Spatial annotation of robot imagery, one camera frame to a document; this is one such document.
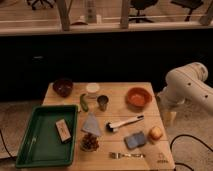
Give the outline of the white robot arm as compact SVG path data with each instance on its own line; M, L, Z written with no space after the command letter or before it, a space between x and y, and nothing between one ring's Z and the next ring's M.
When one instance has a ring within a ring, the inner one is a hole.
M166 86L157 94L162 106L162 118L166 126L171 126L176 118L175 108L190 100L213 115L213 88L205 84L207 67L200 62L170 70L166 76Z

